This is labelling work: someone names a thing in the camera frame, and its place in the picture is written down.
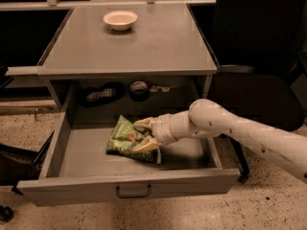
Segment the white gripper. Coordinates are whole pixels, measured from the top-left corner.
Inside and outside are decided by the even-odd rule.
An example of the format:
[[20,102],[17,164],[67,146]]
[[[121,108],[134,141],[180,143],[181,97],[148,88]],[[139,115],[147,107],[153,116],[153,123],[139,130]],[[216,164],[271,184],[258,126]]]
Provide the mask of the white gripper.
[[162,145],[173,144],[177,139],[172,134],[170,128],[171,115],[160,115],[156,118],[148,117],[142,120],[138,120],[133,123],[134,127],[143,132],[144,130],[151,130],[152,136],[147,136],[140,144],[133,147],[134,152],[148,152],[151,150],[157,150],[159,143]]

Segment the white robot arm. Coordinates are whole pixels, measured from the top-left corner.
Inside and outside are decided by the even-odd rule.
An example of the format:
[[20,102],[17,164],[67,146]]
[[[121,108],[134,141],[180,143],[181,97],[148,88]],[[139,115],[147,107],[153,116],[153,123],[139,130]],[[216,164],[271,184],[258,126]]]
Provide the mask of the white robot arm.
[[207,99],[194,101],[176,114],[149,117],[133,123],[152,135],[136,147],[154,150],[183,138],[203,139],[224,134],[295,178],[307,183],[307,138],[239,117]]

